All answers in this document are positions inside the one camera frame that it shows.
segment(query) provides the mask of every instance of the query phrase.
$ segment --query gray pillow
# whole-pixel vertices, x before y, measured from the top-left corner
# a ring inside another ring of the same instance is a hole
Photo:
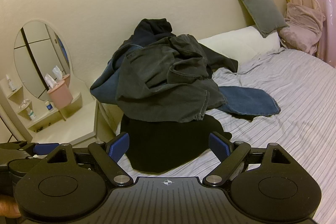
[[[241,0],[265,38],[276,29],[288,27],[273,0]]]

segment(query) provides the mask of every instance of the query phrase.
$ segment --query pile of clothes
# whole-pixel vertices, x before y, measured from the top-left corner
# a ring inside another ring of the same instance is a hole
[[[98,101],[116,104],[124,112],[121,131],[130,135],[126,155],[134,169],[160,173],[192,160],[208,148],[213,131],[230,139],[231,134],[205,114],[209,109],[247,116],[280,112],[262,90],[218,87],[211,77],[222,67],[237,72],[238,62],[192,35],[174,35],[166,19],[138,24],[90,88]],[[260,102],[260,95],[275,108],[256,112],[253,101]]]

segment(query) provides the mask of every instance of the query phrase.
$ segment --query lotion bottle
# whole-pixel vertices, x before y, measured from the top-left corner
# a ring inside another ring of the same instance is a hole
[[[9,86],[9,88],[11,89],[11,91],[16,90],[16,87],[14,86],[13,81],[11,80],[11,78],[9,78],[8,75],[6,75],[6,79],[7,79],[8,86]]]
[[[26,108],[28,116],[30,117],[30,119],[32,121],[34,121],[36,119],[36,115],[34,113],[34,111],[32,109],[30,109],[29,107]]]

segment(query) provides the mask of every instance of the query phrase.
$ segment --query white striped bed sheet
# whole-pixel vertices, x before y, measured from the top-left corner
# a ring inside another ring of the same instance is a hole
[[[277,101],[280,114],[257,117],[252,122],[217,109],[207,114],[219,120],[224,131],[232,133],[232,141],[243,140],[253,147],[276,142],[284,147],[322,189],[314,219],[320,224],[336,223],[336,69],[304,52],[282,48],[242,64],[237,74],[219,69],[213,79],[219,86],[262,89]],[[207,150],[164,174],[133,170],[125,155],[118,164],[133,179],[198,176],[202,180],[219,160]]]

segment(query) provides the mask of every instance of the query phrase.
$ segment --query finger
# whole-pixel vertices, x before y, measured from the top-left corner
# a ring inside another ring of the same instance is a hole
[[[18,218],[21,216],[15,199],[11,196],[0,195],[0,216]]]

